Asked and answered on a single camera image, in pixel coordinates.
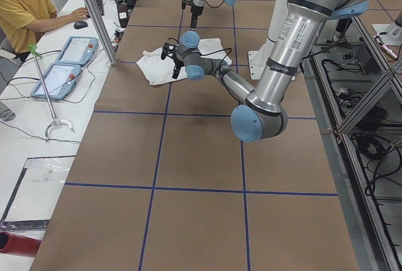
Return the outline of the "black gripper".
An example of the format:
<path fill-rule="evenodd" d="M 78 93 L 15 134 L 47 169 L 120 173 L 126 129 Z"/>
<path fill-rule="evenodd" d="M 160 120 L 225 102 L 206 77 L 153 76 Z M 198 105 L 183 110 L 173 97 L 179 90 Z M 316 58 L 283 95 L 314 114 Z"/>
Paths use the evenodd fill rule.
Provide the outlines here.
<path fill-rule="evenodd" d="M 176 79 L 180 75 L 180 69 L 184 66 L 183 59 L 180 55 L 174 54 L 173 55 L 173 62 L 175 64 L 173 69 L 172 78 Z"/>
<path fill-rule="evenodd" d="M 192 14 L 191 23 L 190 23 L 190 29 L 191 30 L 194 30 L 197 27 L 198 17 L 200 15 L 202 15 L 203 10 L 204 10 L 203 6 L 193 5 L 191 7 L 191 14 Z"/>

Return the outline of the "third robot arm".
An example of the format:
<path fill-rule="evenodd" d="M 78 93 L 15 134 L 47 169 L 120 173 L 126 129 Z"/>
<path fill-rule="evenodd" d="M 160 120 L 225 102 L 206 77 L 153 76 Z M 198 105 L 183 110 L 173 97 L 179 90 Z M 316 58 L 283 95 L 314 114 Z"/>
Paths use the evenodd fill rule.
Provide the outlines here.
<path fill-rule="evenodd" d="M 401 44 L 401 13 L 391 24 L 372 24 L 376 36 L 379 36 L 380 42 L 384 45 Z"/>

